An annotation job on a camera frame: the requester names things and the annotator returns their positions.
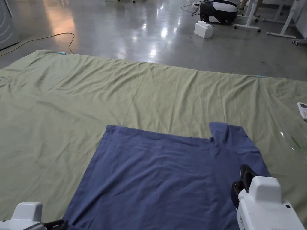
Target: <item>blue t-shirt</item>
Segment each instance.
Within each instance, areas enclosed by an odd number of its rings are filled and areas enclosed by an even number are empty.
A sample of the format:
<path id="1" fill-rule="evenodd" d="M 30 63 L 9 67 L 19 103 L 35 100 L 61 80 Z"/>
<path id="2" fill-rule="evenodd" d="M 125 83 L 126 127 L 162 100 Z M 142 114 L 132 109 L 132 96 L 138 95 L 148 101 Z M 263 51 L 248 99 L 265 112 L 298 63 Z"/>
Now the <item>blue t-shirt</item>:
<path id="1" fill-rule="evenodd" d="M 270 176 L 242 127 L 212 138 L 108 125 L 64 219 L 70 229 L 235 229 L 232 183 L 241 164 Z"/>

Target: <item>white cabinet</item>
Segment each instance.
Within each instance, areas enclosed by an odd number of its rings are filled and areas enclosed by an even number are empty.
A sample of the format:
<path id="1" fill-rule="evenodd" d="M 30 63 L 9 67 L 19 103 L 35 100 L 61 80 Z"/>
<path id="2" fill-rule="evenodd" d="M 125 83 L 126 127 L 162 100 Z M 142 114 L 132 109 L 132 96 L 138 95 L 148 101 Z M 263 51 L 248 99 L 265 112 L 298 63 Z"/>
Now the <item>white cabinet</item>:
<path id="1" fill-rule="evenodd" d="M 17 31 L 5 0 L 0 0 L 0 50 L 19 42 Z"/>
<path id="2" fill-rule="evenodd" d="M 296 28 L 304 38 L 307 37 L 307 1 L 305 1 L 305 4 L 298 17 Z"/>
<path id="3" fill-rule="evenodd" d="M 302 11 L 302 8 L 304 7 L 305 3 L 306 3 L 306 0 L 300 0 L 300 1 L 298 2 L 296 11 L 294 12 L 293 17 L 292 17 L 292 19 L 293 19 L 295 22 L 297 21 L 298 16 L 300 15 L 300 12 Z"/>

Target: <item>yellow cable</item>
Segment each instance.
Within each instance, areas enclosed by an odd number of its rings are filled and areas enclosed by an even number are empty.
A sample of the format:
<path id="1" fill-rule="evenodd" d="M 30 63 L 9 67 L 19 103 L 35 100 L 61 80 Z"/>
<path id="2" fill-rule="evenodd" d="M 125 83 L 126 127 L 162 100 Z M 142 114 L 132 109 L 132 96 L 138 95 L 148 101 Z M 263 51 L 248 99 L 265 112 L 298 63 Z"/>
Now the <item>yellow cable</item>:
<path id="1" fill-rule="evenodd" d="M 8 53 L 10 53 L 10 52 L 12 52 L 12 51 L 14 51 L 14 50 L 17 50 L 19 47 L 23 46 L 24 44 L 27 44 L 28 42 L 37 41 L 37 40 L 41 40 L 41 39 L 45 39 L 45 38 L 49 38 L 49 37 L 55 37 L 55 36 L 62 35 L 62 34 L 72 34 L 72 35 L 73 35 L 72 41 L 73 41 L 74 38 L 75 38 L 75 35 L 74 35 L 73 33 L 64 32 L 64 33 L 58 33 L 58 34 L 55 34 L 55 35 L 51 35 L 51 36 L 48 36 L 48 37 L 42 37 L 42 38 L 33 39 L 33 40 L 27 41 L 27 42 L 25 42 L 25 43 L 22 43 L 21 45 L 19 45 L 19 46 L 16 47 L 15 49 L 12 49 L 11 51 L 8 51 L 7 53 L 1 54 L 0 57 L 3 56 L 3 55 L 8 54 Z M 70 44 L 68 45 L 68 49 L 74 54 L 74 52 L 70 49 L 70 45 L 71 45 L 72 41 L 71 41 Z"/>

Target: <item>white lego block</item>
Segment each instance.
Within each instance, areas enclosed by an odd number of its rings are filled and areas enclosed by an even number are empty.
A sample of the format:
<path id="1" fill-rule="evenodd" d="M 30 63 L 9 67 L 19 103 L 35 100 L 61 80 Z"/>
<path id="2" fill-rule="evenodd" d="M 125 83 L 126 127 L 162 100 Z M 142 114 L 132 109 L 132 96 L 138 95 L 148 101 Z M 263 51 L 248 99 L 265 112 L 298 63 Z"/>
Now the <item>white lego block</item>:
<path id="1" fill-rule="evenodd" d="M 212 37 L 213 27 L 204 21 L 199 21 L 195 24 L 194 33 L 203 38 L 209 38 Z"/>

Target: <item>person's leg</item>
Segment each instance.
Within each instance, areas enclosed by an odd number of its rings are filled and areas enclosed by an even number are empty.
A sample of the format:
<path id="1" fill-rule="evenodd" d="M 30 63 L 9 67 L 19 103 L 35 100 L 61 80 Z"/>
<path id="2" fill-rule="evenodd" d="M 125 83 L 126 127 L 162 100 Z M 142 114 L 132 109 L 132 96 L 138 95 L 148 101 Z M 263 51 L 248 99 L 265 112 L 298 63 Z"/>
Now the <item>person's leg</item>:
<path id="1" fill-rule="evenodd" d="M 255 10 L 255 13 L 254 13 L 254 14 L 257 13 L 257 10 L 259 9 L 259 7 L 260 7 L 260 5 L 261 5 L 262 2 L 263 2 L 263 0 L 258 0 L 257 5 L 256 5 L 256 10 Z"/>
<path id="2" fill-rule="evenodd" d="M 242 0 L 242 4 L 240 5 L 240 10 L 244 10 L 244 7 L 245 7 L 247 2 L 248 2 L 248 0 Z"/>

